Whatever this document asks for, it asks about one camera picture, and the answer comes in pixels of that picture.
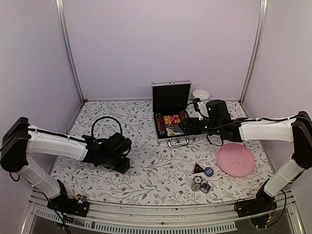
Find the aluminium poker case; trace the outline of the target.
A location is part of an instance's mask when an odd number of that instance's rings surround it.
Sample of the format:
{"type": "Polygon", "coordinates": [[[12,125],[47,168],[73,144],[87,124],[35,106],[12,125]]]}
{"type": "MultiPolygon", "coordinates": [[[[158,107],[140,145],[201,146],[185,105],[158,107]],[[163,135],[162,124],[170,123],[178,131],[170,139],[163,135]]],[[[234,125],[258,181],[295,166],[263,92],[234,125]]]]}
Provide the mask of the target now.
{"type": "MultiPolygon", "coordinates": [[[[152,82],[152,113],[158,143],[165,143],[170,148],[180,148],[189,145],[190,135],[167,136],[167,130],[165,130],[165,134],[160,135],[157,130],[155,115],[160,113],[164,117],[179,115],[180,111],[185,111],[189,101],[191,84],[189,79],[152,82]]],[[[179,127],[179,124],[164,125],[166,128],[172,126],[179,127]]]]}

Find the grey chip stack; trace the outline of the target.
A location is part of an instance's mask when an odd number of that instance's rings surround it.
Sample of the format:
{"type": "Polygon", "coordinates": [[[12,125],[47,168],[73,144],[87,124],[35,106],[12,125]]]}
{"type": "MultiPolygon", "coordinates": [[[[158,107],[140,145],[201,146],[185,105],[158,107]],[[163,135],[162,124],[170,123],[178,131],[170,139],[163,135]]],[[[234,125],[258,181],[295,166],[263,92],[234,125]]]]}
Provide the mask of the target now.
{"type": "Polygon", "coordinates": [[[191,183],[191,189],[192,189],[192,191],[194,191],[194,192],[199,191],[199,188],[200,188],[202,182],[203,182],[203,178],[202,178],[202,177],[200,177],[200,176],[195,176],[195,177],[193,178],[193,180],[192,180],[192,183],[191,183]]]}

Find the purple chip stack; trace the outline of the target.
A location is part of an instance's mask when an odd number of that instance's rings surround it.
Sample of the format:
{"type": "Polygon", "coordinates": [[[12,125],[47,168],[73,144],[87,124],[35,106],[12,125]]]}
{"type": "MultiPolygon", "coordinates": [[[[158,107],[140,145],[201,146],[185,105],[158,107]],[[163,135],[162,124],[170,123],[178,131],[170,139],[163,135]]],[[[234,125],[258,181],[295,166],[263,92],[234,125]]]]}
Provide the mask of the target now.
{"type": "Polygon", "coordinates": [[[199,187],[199,190],[205,194],[207,194],[210,191],[210,189],[211,186],[207,182],[203,182],[199,187]]]}

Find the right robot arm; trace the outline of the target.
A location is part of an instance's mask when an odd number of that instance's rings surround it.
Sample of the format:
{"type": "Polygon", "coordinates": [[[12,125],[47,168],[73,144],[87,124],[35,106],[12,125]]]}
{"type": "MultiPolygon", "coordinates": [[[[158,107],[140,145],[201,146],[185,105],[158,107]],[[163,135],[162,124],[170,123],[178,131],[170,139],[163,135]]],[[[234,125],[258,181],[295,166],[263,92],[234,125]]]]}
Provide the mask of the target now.
{"type": "Polygon", "coordinates": [[[212,100],[205,106],[208,115],[202,120],[185,115],[179,124],[184,133],[218,135],[223,140],[231,142],[277,140],[293,143],[294,153],[291,158],[257,192],[252,202],[255,212],[263,212],[281,190],[311,168],[312,121],[306,112],[278,119],[265,117],[232,119],[223,100],[212,100]]]}

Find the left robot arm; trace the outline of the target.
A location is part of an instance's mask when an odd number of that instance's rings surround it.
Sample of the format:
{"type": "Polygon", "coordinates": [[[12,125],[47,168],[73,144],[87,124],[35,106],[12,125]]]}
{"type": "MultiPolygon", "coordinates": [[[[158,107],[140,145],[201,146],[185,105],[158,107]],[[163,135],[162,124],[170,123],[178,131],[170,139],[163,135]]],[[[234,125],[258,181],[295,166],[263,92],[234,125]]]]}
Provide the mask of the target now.
{"type": "Polygon", "coordinates": [[[68,157],[123,174],[130,167],[127,155],[131,145],[122,132],[101,139],[94,135],[74,137],[40,129],[29,124],[28,118],[20,117],[2,139],[0,165],[5,171],[23,177],[61,211],[67,212],[73,204],[63,183],[50,177],[29,155],[68,157]]]}

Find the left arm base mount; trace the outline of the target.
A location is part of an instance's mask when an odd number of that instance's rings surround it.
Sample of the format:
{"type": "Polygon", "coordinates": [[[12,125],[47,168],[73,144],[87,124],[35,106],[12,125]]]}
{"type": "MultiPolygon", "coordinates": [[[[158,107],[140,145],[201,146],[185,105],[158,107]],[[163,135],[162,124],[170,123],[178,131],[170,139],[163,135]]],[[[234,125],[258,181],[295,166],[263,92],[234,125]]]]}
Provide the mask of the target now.
{"type": "Polygon", "coordinates": [[[70,198],[65,195],[59,195],[56,198],[48,199],[47,208],[64,214],[70,214],[80,217],[86,217],[89,211],[90,203],[85,195],[78,194],[70,198]]]}

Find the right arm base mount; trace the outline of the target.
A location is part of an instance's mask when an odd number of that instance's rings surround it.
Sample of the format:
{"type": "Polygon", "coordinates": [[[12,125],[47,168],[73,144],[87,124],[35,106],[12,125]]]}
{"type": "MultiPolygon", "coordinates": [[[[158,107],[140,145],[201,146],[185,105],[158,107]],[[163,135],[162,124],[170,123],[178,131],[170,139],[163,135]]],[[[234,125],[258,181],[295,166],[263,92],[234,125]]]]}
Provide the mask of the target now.
{"type": "Polygon", "coordinates": [[[234,210],[237,212],[238,217],[257,215],[273,211],[276,208],[275,198],[267,195],[256,196],[253,199],[239,199],[234,203],[234,210]]]}

